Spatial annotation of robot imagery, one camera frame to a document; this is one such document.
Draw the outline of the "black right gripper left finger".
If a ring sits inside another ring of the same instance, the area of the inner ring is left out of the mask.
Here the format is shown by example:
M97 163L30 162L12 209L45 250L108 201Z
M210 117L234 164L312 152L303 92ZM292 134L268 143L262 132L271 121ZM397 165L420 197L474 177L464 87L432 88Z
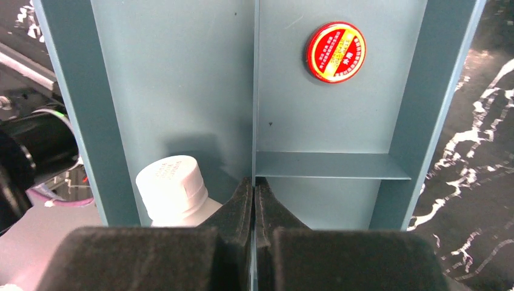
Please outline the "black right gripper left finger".
M249 290L252 180L197 227L81 227L38 290Z

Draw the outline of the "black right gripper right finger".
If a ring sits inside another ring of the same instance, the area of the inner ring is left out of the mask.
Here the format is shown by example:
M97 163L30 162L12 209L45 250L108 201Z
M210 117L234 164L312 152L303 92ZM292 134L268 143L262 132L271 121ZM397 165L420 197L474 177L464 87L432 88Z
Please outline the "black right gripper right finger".
M312 230L255 185L259 290L448 290L433 249L398 231Z

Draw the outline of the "white medicine bottle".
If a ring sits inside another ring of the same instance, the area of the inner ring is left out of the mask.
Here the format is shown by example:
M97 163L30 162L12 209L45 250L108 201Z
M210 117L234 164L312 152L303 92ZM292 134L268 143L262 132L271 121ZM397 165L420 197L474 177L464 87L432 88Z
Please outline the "white medicine bottle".
M135 183L152 227L197 227L222 207L209 197L192 156L155 161L137 174Z

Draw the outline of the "dark teal divider tray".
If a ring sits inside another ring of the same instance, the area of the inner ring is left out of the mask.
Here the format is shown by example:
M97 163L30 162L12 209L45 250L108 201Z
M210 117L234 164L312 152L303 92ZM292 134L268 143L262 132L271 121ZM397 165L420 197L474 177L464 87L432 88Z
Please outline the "dark teal divider tray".
M187 154L226 202L265 177L315 229L411 220L484 1L35 1L101 221L149 224L136 174ZM367 53L307 67L322 25Z

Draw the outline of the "small brown bottle cap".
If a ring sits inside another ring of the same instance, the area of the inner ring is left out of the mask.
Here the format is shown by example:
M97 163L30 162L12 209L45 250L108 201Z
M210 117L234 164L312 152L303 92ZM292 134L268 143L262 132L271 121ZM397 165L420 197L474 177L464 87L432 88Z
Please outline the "small brown bottle cap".
M309 72L328 84L354 77L362 67L367 47L364 35L351 23L328 22L320 26L307 43L305 60Z

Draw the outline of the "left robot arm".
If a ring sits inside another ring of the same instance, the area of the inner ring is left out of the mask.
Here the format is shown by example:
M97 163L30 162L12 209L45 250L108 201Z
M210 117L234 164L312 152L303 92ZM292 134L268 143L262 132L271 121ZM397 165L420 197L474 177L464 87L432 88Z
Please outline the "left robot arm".
M73 168L79 149L67 115L39 109L1 122L1 233L32 207L27 191Z

